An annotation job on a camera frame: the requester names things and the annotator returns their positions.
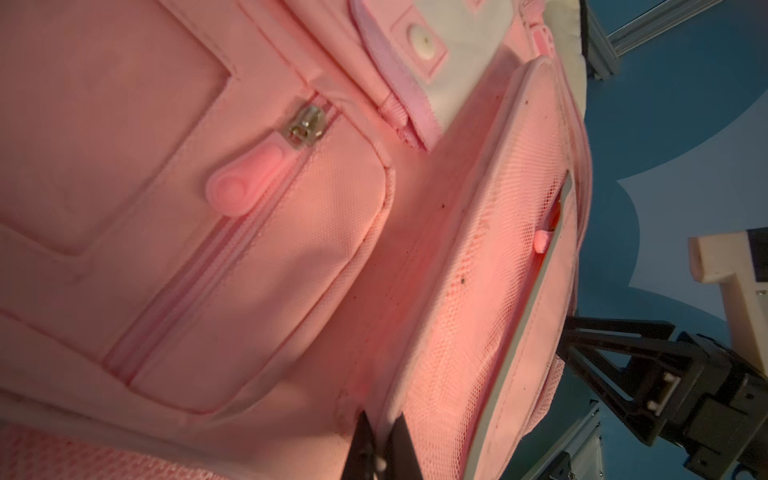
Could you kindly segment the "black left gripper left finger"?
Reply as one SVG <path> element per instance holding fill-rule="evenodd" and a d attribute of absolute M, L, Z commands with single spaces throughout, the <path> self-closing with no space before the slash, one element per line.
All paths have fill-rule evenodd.
<path fill-rule="evenodd" d="M 341 480 L 374 480 L 377 450 L 375 435 L 365 412 L 358 416 Z"/>

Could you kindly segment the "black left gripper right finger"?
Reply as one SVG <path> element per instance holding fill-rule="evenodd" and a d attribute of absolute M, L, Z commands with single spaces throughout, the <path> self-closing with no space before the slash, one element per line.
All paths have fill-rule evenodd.
<path fill-rule="evenodd" d="M 423 475 L 406 423 L 401 414 L 394 422 L 384 448 L 385 480 L 422 480 Z"/>

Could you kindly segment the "pink backpack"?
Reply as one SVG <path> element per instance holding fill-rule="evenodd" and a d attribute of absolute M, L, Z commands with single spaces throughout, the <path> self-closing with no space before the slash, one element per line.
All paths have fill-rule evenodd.
<path fill-rule="evenodd" d="M 1 475 L 498 479 L 591 203 L 577 1 L 5 1 Z"/>

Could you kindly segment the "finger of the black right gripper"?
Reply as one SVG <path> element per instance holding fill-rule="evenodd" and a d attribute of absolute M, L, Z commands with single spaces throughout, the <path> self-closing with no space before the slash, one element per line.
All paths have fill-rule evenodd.
<path fill-rule="evenodd" d="M 642 443 L 679 443 L 708 355 L 666 321 L 569 316 L 558 356 Z"/>

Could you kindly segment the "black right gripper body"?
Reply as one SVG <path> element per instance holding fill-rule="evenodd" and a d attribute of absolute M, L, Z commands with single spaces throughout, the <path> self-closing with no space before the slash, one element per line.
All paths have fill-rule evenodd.
<path fill-rule="evenodd" d="M 767 377 L 734 350 L 703 335 L 677 340 L 694 348 L 685 397 L 663 437 L 687 453 L 684 467 L 702 479 L 731 471 L 767 477 Z"/>

